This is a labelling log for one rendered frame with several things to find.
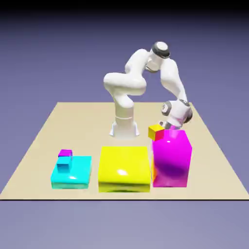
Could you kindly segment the small yellow cube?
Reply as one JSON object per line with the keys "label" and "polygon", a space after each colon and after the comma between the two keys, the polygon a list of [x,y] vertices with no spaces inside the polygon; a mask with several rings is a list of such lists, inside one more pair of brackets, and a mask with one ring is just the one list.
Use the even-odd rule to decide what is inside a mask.
{"label": "small yellow cube", "polygon": [[158,141],[164,137],[164,128],[159,125],[151,125],[148,127],[148,137],[153,141]]}

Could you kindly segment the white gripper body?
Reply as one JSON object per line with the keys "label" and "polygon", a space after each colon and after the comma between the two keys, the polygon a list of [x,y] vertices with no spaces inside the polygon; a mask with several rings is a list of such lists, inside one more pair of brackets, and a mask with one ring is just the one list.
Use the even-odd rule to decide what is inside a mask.
{"label": "white gripper body", "polygon": [[164,125],[164,129],[170,129],[170,130],[178,130],[178,129],[181,129],[182,126],[176,126],[176,125],[173,125],[169,122],[165,122],[165,125]]}

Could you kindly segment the large cyan box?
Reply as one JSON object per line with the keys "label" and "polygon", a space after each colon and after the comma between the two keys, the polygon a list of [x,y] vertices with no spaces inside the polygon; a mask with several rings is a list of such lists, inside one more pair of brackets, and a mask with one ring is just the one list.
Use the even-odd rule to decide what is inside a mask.
{"label": "large cyan box", "polygon": [[91,156],[72,156],[72,166],[68,173],[59,173],[55,165],[51,174],[53,189],[87,189],[91,175]]}

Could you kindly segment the large magenta box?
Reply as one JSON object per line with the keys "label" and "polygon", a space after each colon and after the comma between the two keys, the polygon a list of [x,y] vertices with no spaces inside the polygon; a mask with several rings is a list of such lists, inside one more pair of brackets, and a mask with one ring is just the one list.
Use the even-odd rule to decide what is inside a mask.
{"label": "large magenta box", "polygon": [[186,187],[192,146],[184,130],[166,129],[164,137],[152,142],[154,187]]}

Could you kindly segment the large yellow box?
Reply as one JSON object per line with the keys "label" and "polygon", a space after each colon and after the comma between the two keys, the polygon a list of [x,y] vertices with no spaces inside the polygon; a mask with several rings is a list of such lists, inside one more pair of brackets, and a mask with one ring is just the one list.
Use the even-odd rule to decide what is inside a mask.
{"label": "large yellow box", "polygon": [[103,146],[98,169],[98,190],[149,192],[151,172],[146,146]]}

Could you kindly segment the small cyan cube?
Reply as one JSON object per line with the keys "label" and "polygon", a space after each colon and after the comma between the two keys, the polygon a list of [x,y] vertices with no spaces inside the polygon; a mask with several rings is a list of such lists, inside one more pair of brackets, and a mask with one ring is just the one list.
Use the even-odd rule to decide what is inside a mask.
{"label": "small cyan cube", "polygon": [[72,156],[58,157],[56,167],[59,173],[68,173],[72,166]]}

